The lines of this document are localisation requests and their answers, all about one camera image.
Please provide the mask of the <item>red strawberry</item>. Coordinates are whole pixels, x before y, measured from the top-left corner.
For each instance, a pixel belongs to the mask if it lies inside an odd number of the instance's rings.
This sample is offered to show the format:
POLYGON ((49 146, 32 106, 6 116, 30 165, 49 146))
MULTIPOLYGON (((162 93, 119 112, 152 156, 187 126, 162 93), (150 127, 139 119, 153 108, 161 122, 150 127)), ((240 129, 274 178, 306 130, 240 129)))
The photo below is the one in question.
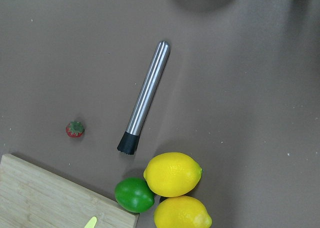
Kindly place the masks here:
POLYGON ((71 121, 66 126, 65 131, 70 138, 79 138, 84 134, 85 128, 80 121, 71 121))

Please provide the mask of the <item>steel muddler black tip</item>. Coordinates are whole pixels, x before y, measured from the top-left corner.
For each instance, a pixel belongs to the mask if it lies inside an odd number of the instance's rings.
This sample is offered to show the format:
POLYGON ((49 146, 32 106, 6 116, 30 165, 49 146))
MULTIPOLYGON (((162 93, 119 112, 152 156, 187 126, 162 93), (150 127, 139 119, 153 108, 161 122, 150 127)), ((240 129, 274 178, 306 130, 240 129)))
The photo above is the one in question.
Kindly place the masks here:
POLYGON ((128 125, 117 146, 117 150, 121 153, 134 155, 137 150, 141 132, 170 56, 170 52, 171 46, 167 41, 162 40, 157 44, 128 125))

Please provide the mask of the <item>upper yellow lemon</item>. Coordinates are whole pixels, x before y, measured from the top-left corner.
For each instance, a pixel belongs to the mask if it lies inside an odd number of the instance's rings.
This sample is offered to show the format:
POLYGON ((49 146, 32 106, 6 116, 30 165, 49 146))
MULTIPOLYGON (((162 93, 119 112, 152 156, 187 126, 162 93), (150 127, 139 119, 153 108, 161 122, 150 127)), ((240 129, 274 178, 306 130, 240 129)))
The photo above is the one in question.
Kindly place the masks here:
POLYGON ((152 158, 143 178, 155 194, 178 197, 193 190, 202 177, 203 169, 190 156, 181 152, 166 152, 152 158))

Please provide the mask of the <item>yellow lemon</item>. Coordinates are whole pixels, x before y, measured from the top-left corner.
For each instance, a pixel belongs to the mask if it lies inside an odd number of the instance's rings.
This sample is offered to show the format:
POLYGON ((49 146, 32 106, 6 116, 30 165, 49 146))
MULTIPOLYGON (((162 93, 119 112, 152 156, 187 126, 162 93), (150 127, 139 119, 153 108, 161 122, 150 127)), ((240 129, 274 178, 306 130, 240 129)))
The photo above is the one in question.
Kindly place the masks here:
POLYGON ((178 197, 193 190, 202 177, 203 169, 190 156, 181 152, 166 152, 152 158, 143 178, 155 194, 178 197))
POLYGON ((162 201, 153 219, 157 228, 210 228, 213 223, 204 204, 186 195, 162 201))

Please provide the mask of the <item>green lime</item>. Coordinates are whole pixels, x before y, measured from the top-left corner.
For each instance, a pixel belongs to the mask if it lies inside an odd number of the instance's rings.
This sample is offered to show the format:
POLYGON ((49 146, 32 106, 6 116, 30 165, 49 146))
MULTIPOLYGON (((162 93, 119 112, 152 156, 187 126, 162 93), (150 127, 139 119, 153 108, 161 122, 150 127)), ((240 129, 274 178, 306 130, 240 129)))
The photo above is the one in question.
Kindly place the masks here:
POLYGON ((155 195, 144 179, 129 177, 119 182, 114 189, 120 206, 132 213, 143 213, 155 203, 155 195))

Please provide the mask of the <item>lower yellow lemon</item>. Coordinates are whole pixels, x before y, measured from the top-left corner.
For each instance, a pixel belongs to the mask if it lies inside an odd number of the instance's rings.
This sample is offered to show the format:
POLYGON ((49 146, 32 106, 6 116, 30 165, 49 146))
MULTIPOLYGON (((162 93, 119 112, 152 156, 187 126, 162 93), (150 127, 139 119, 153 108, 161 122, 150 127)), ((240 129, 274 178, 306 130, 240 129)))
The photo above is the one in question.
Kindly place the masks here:
POLYGON ((162 201, 153 219, 157 228, 210 228, 213 223, 204 204, 186 195, 162 201))

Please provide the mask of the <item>yellow plastic knife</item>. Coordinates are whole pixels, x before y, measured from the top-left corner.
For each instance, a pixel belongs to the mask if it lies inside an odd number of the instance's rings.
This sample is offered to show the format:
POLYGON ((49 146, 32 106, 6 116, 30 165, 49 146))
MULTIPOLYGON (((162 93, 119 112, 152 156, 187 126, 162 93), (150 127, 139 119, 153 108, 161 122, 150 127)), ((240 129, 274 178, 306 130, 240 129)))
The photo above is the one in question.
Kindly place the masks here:
POLYGON ((97 221, 98 218, 96 216, 91 217, 90 220, 84 226, 84 228, 95 228, 97 221))

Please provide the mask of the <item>bamboo cutting board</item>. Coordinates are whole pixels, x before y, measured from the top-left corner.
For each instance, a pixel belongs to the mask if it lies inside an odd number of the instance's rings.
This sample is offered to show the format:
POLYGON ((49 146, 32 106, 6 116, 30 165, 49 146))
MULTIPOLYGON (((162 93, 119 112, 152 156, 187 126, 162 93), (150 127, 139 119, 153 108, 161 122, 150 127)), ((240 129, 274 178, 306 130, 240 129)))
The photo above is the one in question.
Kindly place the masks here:
POLYGON ((12 154, 0 161, 2 228, 134 228, 139 215, 90 189, 12 154))

